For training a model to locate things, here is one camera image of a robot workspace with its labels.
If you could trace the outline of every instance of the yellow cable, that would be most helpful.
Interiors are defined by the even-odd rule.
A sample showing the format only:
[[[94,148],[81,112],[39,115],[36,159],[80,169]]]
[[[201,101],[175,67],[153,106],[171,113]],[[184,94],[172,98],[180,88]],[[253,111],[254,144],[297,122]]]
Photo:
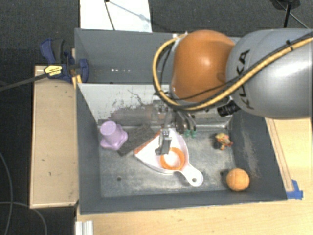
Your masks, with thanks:
[[[174,41],[176,41],[179,38],[184,37],[185,35],[180,35],[176,38],[173,38],[171,40],[168,40],[167,42],[165,42],[156,52],[154,59],[153,59],[153,64],[152,64],[152,74],[153,74],[153,79],[155,81],[155,86],[157,88],[157,91],[159,92],[159,94],[161,95],[161,97],[176,106],[183,106],[179,103],[177,103],[176,101],[173,101],[171,98],[169,98],[164,91],[161,89],[158,77],[157,77],[157,60],[160,56],[160,54],[162,53],[162,51],[171,43],[173,43]],[[217,103],[218,101],[222,100],[223,98],[229,96],[230,94],[232,94],[235,90],[237,90],[240,86],[242,86],[245,82],[247,82],[250,78],[252,78],[256,73],[258,73],[261,69],[263,69],[264,67],[266,67],[267,65],[271,64],[272,62],[274,62],[275,60],[277,60],[278,58],[288,54],[289,52],[291,52],[294,49],[300,48],[303,45],[309,43],[312,41],[312,37],[307,38],[305,40],[302,40],[298,43],[295,43],[291,46],[288,46],[284,49],[282,49],[281,51],[273,54],[272,56],[268,57],[266,60],[262,61],[261,63],[259,63],[256,67],[254,67],[251,71],[249,71],[246,75],[244,75],[239,81],[237,81],[235,84],[233,84],[232,86],[230,86],[227,90],[225,90],[224,92],[220,93],[219,95],[217,95],[215,98],[211,99],[210,101],[200,104],[198,106],[194,106],[194,107],[188,107],[188,108],[184,108],[186,111],[194,111],[194,110],[201,110],[203,108],[206,108],[212,104]]]

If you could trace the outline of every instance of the purple plastic cup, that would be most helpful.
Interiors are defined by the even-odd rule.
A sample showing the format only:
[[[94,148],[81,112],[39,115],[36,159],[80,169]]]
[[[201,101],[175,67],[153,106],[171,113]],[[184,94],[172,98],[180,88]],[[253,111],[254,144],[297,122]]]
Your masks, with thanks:
[[[113,121],[106,121],[101,125],[100,133],[102,140],[100,145],[103,148],[118,150],[126,142],[128,135],[122,126]]]

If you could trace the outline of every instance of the white paper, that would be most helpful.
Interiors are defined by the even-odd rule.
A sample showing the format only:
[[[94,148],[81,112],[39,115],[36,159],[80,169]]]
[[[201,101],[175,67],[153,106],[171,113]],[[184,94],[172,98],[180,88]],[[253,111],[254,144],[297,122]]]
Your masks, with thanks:
[[[107,7],[115,30],[152,32],[148,0],[110,0]],[[80,0],[80,27],[113,29],[104,0]]]

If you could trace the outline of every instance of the black floor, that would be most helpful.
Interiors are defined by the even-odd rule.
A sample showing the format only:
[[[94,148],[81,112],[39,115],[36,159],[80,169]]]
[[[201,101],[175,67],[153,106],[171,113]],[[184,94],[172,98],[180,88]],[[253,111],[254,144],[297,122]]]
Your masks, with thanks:
[[[280,28],[285,11],[274,0],[149,0],[154,32],[213,29],[229,36]],[[313,0],[298,0],[291,11],[312,28]],[[0,86],[33,75],[44,62],[39,44],[65,39],[74,47],[73,29],[79,27],[79,0],[0,0]],[[290,17],[288,27],[302,27]],[[28,203],[32,128],[32,85],[0,92],[0,152],[11,172],[14,201]],[[9,182],[0,162],[0,201],[9,201]],[[73,234],[74,209],[40,210],[48,234]],[[8,204],[0,204],[0,235],[4,234]],[[45,234],[41,219],[14,206],[8,235]]]

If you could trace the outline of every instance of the small toy figure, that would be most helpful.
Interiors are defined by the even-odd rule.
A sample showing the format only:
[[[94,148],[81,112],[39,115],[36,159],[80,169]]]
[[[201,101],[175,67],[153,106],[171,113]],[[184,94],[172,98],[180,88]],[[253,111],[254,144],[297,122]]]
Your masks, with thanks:
[[[230,147],[233,144],[233,142],[229,139],[229,135],[223,132],[216,134],[215,139],[214,148],[220,149],[221,151],[223,151],[226,146]]]

